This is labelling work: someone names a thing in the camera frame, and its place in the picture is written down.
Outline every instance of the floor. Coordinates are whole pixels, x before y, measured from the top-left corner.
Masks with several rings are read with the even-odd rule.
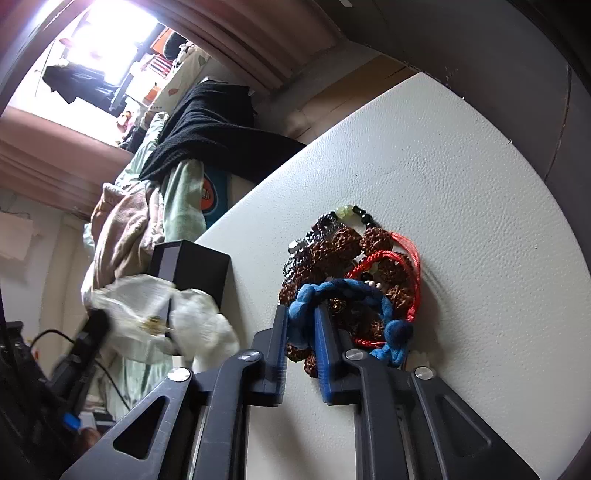
[[[309,144],[342,119],[415,73],[415,70],[396,60],[378,55],[291,111],[285,117],[281,133]]]

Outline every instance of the black box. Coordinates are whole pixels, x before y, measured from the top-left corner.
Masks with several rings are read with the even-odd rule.
[[[171,281],[177,290],[202,290],[219,308],[229,264],[229,255],[181,240],[156,245],[148,274]]]

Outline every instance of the white wall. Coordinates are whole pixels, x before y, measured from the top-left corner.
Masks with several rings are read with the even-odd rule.
[[[22,321],[23,337],[32,340],[39,332],[41,299],[64,214],[5,189],[0,189],[0,209],[29,213],[38,231],[24,261],[0,257],[0,285],[6,319],[9,322]]]
[[[82,243],[83,222],[64,215],[47,273],[41,302],[40,330],[56,328],[73,338],[86,318],[80,286],[90,265]],[[46,335],[37,344],[38,362],[48,375],[69,343],[57,335]]]

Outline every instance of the hanging clothes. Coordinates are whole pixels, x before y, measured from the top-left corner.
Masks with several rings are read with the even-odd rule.
[[[105,81],[105,72],[84,65],[68,62],[64,66],[48,66],[43,74],[43,81],[67,103],[81,98],[115,117],[121,115],[126,106],[124,96],[123,101],[114,110],[110,110],[111,101],[119,87]]]

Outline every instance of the beige clothing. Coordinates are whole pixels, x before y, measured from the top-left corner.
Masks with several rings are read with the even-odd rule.
[[[149,181],[124,189],[103,185],[103,195],[92,214],[95,241],[93,289],[116,278],[147,271],[154,246],[164,241],[164,201]]]

